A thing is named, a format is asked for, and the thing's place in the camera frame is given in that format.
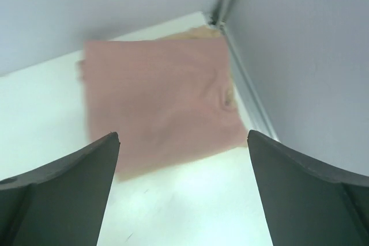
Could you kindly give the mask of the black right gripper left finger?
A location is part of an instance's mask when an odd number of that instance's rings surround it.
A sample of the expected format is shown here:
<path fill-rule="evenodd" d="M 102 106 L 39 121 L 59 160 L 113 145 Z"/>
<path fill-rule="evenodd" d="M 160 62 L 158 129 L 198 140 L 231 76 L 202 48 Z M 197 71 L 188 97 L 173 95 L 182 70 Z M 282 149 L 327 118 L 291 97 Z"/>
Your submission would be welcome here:
<path fill-rule="evenodd" d="M 1 245 L 96 245 L 118 160 L 117 133 L 1 180 Z"/>

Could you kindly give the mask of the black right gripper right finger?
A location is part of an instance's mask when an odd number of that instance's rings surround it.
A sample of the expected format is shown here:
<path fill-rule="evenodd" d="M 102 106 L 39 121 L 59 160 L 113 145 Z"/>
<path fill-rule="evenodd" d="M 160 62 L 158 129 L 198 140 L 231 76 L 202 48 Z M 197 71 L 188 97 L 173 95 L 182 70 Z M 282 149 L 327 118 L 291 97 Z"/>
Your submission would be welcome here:
<path fill-rule="evenodd" d="M 273 245 L 368 245 L 368 177 L 251 130 L 248 149 Z"/>

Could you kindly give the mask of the pink printed t-shirt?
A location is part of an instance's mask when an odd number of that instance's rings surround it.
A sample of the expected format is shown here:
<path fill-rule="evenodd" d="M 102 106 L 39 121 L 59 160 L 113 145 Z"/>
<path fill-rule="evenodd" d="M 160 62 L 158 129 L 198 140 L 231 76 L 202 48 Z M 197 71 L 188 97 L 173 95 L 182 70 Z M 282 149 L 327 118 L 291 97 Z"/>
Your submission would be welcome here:
<path fill-rule="evenodd" d="M 247 143 L 221 36 L 89 41 L 80 69 L 90 139 L 119 136 L 119 180 Z"/>

